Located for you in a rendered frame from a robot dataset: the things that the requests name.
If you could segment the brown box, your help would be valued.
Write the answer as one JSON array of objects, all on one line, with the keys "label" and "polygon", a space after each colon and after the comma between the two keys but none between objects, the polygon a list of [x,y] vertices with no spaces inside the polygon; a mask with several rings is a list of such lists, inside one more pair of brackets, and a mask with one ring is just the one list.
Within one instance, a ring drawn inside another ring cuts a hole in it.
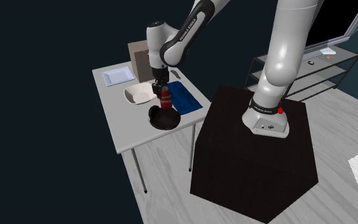
[{"label": "brown box", "polygon": [[128,52],[132,63],[132,69],[139,83],[154,80],[151,66],[149,65],[149,51],[146,40],[128,44]]}]

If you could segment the red bottle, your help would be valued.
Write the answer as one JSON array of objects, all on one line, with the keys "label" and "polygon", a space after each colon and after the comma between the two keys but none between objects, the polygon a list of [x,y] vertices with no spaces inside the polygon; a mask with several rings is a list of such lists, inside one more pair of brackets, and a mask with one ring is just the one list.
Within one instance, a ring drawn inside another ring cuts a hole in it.
[{"label": "red bottle", "polygon": [[163,86],[161,89],[160,104],[162,109],[170,109],[172,107],[170,90],[167,85]]}]

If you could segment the white bowl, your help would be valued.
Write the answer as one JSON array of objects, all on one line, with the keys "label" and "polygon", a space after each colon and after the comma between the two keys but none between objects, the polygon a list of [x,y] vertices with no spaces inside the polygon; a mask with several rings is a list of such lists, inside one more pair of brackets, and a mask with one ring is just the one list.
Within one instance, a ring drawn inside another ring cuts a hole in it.
[{"label": "white bowl", "polygon": [[138,83],[127,87],[123,91],[125,99],[130,104],[144,104],[156,98],[152,85],[148,82]]}]

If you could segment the blue cloth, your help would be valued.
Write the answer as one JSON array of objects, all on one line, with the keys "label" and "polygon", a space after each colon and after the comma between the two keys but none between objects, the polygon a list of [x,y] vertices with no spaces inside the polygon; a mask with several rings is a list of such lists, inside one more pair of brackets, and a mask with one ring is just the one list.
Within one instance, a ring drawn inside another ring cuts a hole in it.
[{"label": "blue cloth", "polygon": [[189,90],[180,82],[168,83],[172,104],[180,115],[185,115],[203,108]]}]

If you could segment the white square tray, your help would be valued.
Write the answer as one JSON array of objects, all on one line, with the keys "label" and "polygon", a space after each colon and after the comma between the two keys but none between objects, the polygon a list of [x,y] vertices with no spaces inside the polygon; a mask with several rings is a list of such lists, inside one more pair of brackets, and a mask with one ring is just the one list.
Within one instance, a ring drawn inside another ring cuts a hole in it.
[{"label": "white square tray", "polygon": [[135,79],[135,76],[132,74],[128,66],[104,71],[102,73],[102,77],[107,87],[132,81]]}]

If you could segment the black round bowl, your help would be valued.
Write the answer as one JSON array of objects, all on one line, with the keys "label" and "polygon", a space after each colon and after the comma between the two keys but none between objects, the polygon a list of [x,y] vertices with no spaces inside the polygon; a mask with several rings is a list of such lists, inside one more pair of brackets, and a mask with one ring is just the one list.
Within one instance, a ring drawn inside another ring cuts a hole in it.
[{"label": "black round bowl", "polygon": [[159,106],[151,106],[148,116],[150,124],[158,130],[172,130],[181,121],[181,115],[174,108],[162,109]]}]

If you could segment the grey table with metal legs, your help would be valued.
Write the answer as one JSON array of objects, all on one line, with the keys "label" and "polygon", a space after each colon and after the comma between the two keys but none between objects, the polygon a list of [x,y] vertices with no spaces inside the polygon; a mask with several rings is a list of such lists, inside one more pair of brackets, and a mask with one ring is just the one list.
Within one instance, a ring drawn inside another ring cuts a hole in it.
[{"label": "grey table with metal legs", "polygon": [[124,96],[124,90],[132,85],[139,83],[138,80],[127,81],[108,87],[102,77],[102,73],[118,69],[133,72],[130,61],[115,64],[108,67],[94,69],[92,71],[99,97],[104,109],[106,120],[113,138],[114,147],[118,154],[128,150],[132,152],[132,157],[139,174],[143,191],[146,192],[146,184],[142,176],[135,148],[146,144],[160,137],[169,135],[186,127],[192,128],[195,133],[196,124],[205,120],[210,107],[210,101],[204,96],[199,89],[189,81],[189,79],[176,67],[170,71],[175,71],[178,75],[170,74],[171,81],[180,81],[193,97],[202,105],[201,109],[182,115],[181,122],[173,130],[158,130],[149,123],[149,109],[153,105],[159,105],[157,98],[143,104],[131,104]]}]

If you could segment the black robot stand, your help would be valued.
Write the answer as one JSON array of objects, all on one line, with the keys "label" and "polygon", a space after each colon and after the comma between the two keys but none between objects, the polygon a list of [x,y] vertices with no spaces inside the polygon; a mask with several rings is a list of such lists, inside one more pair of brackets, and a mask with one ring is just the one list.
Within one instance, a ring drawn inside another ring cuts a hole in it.
[{"label": "black robot stand", "polygon": [[282,100],[286,138],[260,136],[242,122],[253,95],[218,86],[195,143],[190,192],[269,223],[319,180],[305,103]]}]

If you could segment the black metal shelf rack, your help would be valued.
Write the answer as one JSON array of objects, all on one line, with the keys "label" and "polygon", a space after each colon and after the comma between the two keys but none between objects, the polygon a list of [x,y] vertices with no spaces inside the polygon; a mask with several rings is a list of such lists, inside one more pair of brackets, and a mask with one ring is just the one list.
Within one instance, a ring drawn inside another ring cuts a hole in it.
[{"label": "black metal shelf rack", "polygon": [[358,61],[358,53],[334,45],[329,49],[334,53],[316,52],[301,63],[297,77],[284,93],[285,99],[302,102],[338,87]]}]

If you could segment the black flat screen television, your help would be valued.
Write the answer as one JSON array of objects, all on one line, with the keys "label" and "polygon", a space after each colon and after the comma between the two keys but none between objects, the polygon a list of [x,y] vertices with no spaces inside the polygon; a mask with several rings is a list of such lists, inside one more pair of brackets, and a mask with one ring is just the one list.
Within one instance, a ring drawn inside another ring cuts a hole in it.
[{"label": "black flat screen television", "polygon": [[358,0],[319,0],[305,53],[345,42],[358,28]]}]

